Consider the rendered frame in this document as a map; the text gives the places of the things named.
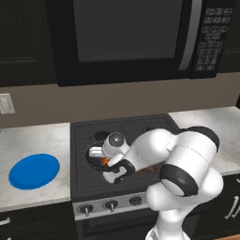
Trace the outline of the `black stove knob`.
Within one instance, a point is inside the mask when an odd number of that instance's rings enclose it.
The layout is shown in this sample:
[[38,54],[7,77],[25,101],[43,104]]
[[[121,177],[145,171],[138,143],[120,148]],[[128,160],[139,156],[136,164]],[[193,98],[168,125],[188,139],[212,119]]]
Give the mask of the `black stove knob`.
[[118,206],[118,201],[112,200],[112,201],[105,202],[105,207],[107,209],[110,209],[111,212],[113,212],[117,206]]
[[80,211],[82,213],[85,213],[85,215],[88,217],[89,214],[93,211],[94,207],[92,204],[85,204],[80,207]]
[[129,202],[131,205],[141,205],[142,204],[142,198],[139,196],[135,196],[129,199]]

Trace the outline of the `black frying pan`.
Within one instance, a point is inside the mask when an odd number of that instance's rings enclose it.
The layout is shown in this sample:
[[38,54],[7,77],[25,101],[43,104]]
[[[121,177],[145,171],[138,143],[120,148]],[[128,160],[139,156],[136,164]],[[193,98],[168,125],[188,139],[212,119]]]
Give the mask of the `black frying pan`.
[[85,151],[85,159],[96,170],[103,171],[103,172],[113,172],[113,173],[120,172],[119,168],[112,170],[108,166],[108,163],[104,166],[101,165],[101,157],[90,157],[89,156],[89,148],[92,146],[101,147],[104,158],[107,158],[110,161],[110,159],[113,158],[114,156],[116,156],[117,154],[125,153],[129,149],[127,142],[124,142],[119,147],[115,147],[115,146],[110,146],[110,144],[106,141],[97,141],[97,142],[94,142],[91,145],[89,145],[87,150]]

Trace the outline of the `blue round plate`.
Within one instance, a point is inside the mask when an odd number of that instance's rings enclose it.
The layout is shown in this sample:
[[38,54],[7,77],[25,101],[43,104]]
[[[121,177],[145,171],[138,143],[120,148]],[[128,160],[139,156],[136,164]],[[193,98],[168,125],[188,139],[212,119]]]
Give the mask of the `blue round plate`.
[[49,154],[34,154],[19,160],[9,171],[9,183],[20,190],[46,186],[59,173],[58,159]]

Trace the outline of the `dark drawer front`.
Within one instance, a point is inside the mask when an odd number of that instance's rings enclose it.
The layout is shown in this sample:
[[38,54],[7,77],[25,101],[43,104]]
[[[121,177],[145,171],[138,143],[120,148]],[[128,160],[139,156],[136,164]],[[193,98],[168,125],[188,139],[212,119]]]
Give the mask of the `dark drawer front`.
[[0,212],[0,240],[78,240],[71,202]]

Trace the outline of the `white wall switch plate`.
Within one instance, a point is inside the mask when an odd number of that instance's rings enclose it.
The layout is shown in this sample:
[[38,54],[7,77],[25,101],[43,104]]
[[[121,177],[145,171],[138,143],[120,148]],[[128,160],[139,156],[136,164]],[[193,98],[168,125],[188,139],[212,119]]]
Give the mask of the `white wall switch plate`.
[[14,105],[10,93],[0,94],[0,113],[15,113]]

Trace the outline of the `black oven door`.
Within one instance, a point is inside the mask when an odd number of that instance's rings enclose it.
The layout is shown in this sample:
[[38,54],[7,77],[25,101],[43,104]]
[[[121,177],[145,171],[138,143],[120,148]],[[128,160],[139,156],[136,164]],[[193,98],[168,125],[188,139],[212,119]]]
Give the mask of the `black oven door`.
[[150,209],[78,220],[79,240],[145,240],[158,214]]

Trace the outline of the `dark base cupboard door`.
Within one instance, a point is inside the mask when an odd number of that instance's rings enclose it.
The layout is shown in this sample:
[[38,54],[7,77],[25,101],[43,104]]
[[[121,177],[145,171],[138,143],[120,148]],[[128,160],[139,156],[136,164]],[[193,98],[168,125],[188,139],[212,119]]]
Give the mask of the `dark base cupboard door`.
[[202,216],[201,240],[240,233],[240,173],[223,177],[224,189]]

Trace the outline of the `dark wall cupboard door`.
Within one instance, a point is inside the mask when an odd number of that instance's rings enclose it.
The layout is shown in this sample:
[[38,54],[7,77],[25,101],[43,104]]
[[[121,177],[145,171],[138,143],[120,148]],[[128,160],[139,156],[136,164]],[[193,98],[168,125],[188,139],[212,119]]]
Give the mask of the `dark wall cupboard door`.
[[240,0],[236,0],[218,72],[240,72]]
[[0,0],[0,87],[56,83],[44,0]]

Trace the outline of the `black stove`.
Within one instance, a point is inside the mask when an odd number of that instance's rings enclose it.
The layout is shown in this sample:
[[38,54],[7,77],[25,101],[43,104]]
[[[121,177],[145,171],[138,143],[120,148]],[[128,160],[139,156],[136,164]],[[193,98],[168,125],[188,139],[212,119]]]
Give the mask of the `black stove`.
[[[168,114],[79,122],[70,125],[70,196],[76,219],[85,220],[150,209],[146,204],[145,191],[158,181],[160,164],[135,172],[120,184],[114,185],[104,179],[102,171],[96,170],[87,162],[85,151],[92,143],[104,141],[114,132],[124,135],[127,143],[131,144],[137,137],[155,128],[165,128],[174,134],[179,132],[179,126]],[[135,196],[142,198],[141,205],[130,204],[129,199]],[[118,206],[113,212],[105,207],[105,202],[112,200],[118,201]],[[92,204],[94,207],[88,217],[80,211],[80,207],[85,204]]]

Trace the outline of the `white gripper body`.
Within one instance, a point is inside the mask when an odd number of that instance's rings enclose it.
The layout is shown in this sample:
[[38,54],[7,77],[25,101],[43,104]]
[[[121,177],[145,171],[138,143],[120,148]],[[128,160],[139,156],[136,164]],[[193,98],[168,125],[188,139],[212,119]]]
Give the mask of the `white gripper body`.
[[89,148],[89,156],[91,158],[103,158],[102,148],[98,146],[92,146]]

